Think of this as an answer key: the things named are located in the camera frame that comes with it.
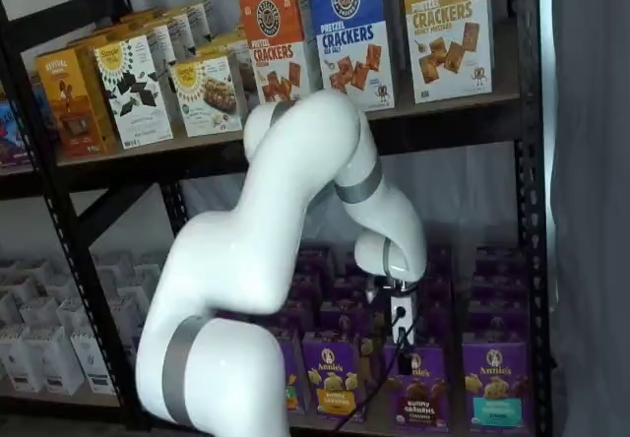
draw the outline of black shelving unit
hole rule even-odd
[[[492,94],[415,105],[411,93],[403,92],[396,109],[372,113],[369,118],[380,155],[514,143],[519,238],[527,252],[532,292],[530,346],[535,434],[544,437],[552,432],[552,360],[547,305],[539,9],[538,0],[514,0],[513,5],[514,18],[495,30]],[[0,170],[0,200],[44,197],[120,402],[120,408],[112,410],[0,398],[0,409],[119,419],[135,428],[151,425],[140,406],[133,370],[99,286],[89,247],[153,183],[160,185],[171,227],[177,233],[188,220],[180,180],[242,172],[247,167],[242,133],[238,132],[192,139],[175,137],[151,146],[85,158],[66,159],[55,152],[33,98],[21,52],[106,17],[115,22],[128,12],[129,0],[73,0],[9,21],[0,6],[0,78],[21,120],[20,129],[32,164],[32,168]],[[78,215],[70,192],[98,188],[107,191]],[[326,433],[315,429],[295,431],[295,435]]]

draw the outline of cracker image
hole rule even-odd
[[[288,80],[293,86],[299,88],[300,78],[302,75],[302,67],[292,61],[288,62]]]
[[[431,49],[431,56],[435,60],[435,65],[440,66],[443,65],[446,61],[446,44],[444,43],[444,38],[441,36],[436,38],[435,40],[429,43],[429,48]]]
[[[354,69],[352,68],[352,60],[350,60],[349,56],[345,56],[341,60],[337,62],[337,66],[339,66],[339,72],[342,75],[343,84],[347,85],[351,83],[352,76],[354,75]]]
[[[455,41],[452,41],[451,46],[449,46],[449,52],[446,54],[444,68],[452,71],[453,73],[459,73],[460,65],[462,64],[463,59],[464,48]]]
[[[357,61],[354,65],[354,74],[352,75],[352,85],[358,90],[365,91],[365,82],[367,81],[367,73],[370,69],[367,65]]]
[[[383,47],[381,45],[375,45],[370,43],[367,45],[367,55],[365,56],[365,63],[370,70],[379,71],[381,67],[381,53]]]
[[[479,40],[479,24],[466,22],[464,26],[464,38],[462,47],[465,51],[476,51],[476,43]]]
[[[439,80],[440,75],[437,73],[437,66],[435,65],[435,59],[431,55],[426,55],[420,58],[420,71],[422,72],[422,78],[428,85],[429,83]]]

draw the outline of orange cracker box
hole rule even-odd
[[[116,144],[88,45],[70,46],[35,60],[67,156],[109,152]]]
[[[261,102],[322,89],[308,0],[240,0]]]

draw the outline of box of crackers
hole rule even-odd
[[[100,77],[124,149],[173,138],[177,100],[156,36],[137,31],[94,50]]]
[[[66,156],[102,154],[116,145],[89,45],[74,45],[35,60]]]
[[[415,102],[492,91],[490,0],[405,0]]]
[[[389,0],[310,0],[324,88],[363,111],[395,105]]]
[[[309,0],[240,0],[240,8],[261,102],[321,90]]]
[[[247,99],[233,52],[179,62],[171,74],[188,137],[242,130]]]

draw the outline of bunny grahams box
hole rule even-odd
[[[359,377],[357,336],[332,331],[309,332],[302,341],[304,364],[317,413],[325,417],[348,415],[365,399]],[[363,421],[365,409],[352,420]]]

